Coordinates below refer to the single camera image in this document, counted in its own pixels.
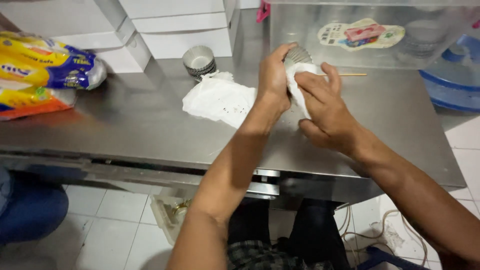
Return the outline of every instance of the dark pants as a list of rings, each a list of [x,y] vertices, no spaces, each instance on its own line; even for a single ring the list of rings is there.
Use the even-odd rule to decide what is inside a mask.
[[[268,208],[270,201],[245,198],[233,213],[228,226],[228,244],[260,240],[270,244]],[[335,219],[333,202],[304,199],[295,216],[287,243],[291,256],[306,264],[329,260],[334,269],[350,269]]]

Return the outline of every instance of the stack of white boxes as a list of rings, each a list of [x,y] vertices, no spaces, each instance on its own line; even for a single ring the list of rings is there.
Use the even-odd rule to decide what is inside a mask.
[[[155,59],[181,58],[205,45],[232,56],[240,21],[237,0],[120,0]]]
[[[23,32],[90,49],[113,73],[143,72],[151,54],[118,0],[0,1]]]

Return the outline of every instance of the sticker label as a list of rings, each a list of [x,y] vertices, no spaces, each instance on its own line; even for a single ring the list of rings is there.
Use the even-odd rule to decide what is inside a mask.
[[[388,48],[397,44],[404,36],[405,28],[398,25],[379,25],[370,18],[352,24],[327,24],[317,34],[320,44],[339,46],[347,51]]]

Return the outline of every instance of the yellow plastic package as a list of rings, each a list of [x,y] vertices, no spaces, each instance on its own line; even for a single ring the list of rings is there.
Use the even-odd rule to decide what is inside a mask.
[[[107,77],[95,54],[24,33],[0,32],[0,78],[54,89],[93,89]]]
[[[75,89],[55,90],[0,79],[0,121],[70,109],[75,101]]]

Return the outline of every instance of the electrical cable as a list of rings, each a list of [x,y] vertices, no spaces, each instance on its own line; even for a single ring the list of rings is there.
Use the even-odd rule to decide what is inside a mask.
[[[366,235],[362,235],[360,233],[354,233],[354,232],[348,232],[348,227],[350,226],[350,219],[351,219],[351,215],[352,215],[352,209],[351,209],[351,206],[348,206],[347,207],[347,215],[345,216],[345,220],[343,221],[343,224],[342,226],[340,227],[340,229],[338,229],[338,231],[340,232],[343,227],[345,226],[345,223],[347,224],[347,226],[345,227],[345,231],[343,232],[343,234],[341,234],[341,238],[343,239],[343,241],[345,243],[347,243],[348,247],[350,249],[346,249],[346,251],[348,252],[352,252],[353,253],[353,259],[355,261],[355,269],[357,269],[357,265],[360,264],[360,257],[358,255],[358,252],[362,251],[362,250],[365,250],[367,247],[369,246],[373,246],[373,245],[384,245],[386,246],[390,252],[392,253],[392,255],[395,255],[395,253],[393,252],[393,250],[385,243],[381,243],[381,242],[376,242],[376,243],[373,243],[373,244],[370,244],[366,247],[363,247],[363,248],[358,248],[358,249],[353,249],[352,246],[350,245],[350,243],[346,240],[346,236],[348,234],[353,234],[353,235],[358,235],[360,237],[364,237],[364,238],[368,238],[368,239],[379,239],[383,236],[384,232],[385,232],[385,220],[387,218],[387,216],[391,213],[395,213],[395,212],[400,212],[398,210],[389,210],[387,212],[384,213],[384,216],[382,218],[382,231],[380,232],[379,235],[377,236],[366,236]],[[405,217],[402,215],[402,213],[400,213],[400,216],[402,217],[402,222],[403,222],[403,225],[411,232],[413,233],[419,240],[420,240],[420,243],[422,244],[422,247],[423,247],[423,252],[424,252],[424,256],[423,256],[423,261],[422,261],[422,264],[421,266],[424,266],[425,265],[425,262],[427,261],[427,255],[428,255],[428,249],[427,249],[427,245],[425,244],[423,238],[418,235],[412,228],[410,228],[410,225],[408,224],[407,220],[405,219]]]

